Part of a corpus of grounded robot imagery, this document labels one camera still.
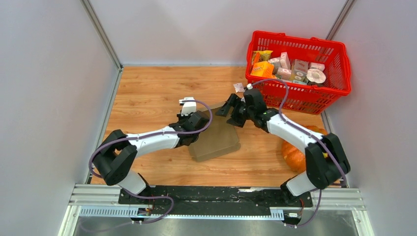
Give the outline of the brown cardboard paper box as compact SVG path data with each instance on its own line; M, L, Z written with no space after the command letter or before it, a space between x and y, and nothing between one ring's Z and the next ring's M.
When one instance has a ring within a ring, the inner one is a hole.
M230 117L221 117L215 114L224 103L210 105L213 114L210 126L200 133L197 141L188 146L190 156L196 162L236 152L241 147L235 127L227 123Z

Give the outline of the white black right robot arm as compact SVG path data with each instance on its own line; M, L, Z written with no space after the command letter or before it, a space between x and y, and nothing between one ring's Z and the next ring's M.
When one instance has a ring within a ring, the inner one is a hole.
M257 128L282 138L305 155L305 171L280 186L280 199L287 206L293 206L306 192L327 188L351 170L338 136L312 131L292 122L280 110L268 108L256 88L246 90L242 98L232 93L215 114L230 116L227 123L236 127L243 127L250 120Z

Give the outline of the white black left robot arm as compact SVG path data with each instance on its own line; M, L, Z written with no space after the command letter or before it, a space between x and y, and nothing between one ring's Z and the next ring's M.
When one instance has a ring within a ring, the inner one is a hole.
M212 113L196 111L156 131L125 134L114 130L92 154L89 167L95 167L94 175L108 186L118 185L137 203L144 204L150 198L150 190L143 177L131 169L134 160L151 152L189 146L211 122Z

